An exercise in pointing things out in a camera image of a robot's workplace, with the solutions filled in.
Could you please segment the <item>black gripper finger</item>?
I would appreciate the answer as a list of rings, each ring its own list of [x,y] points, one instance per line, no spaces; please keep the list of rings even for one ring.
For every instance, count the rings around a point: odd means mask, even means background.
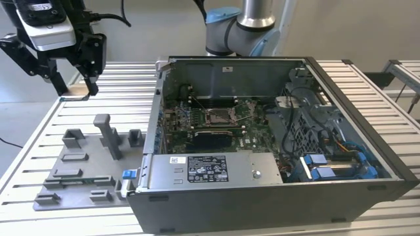
[[[107,36],[101,33],[80,33],[71,47],[71,64],[84,77],[88,95],[99,92],[97,78],[103,74],[107,61]]]
[[[56,60],[51,59],[44,52],[37,52],[37,57],[35,57],[13,33],[0,39],[0,48],[29,76],[41,76],[44,81],[53,85],[59,96],[68,92],[67,84],[57,72]]]

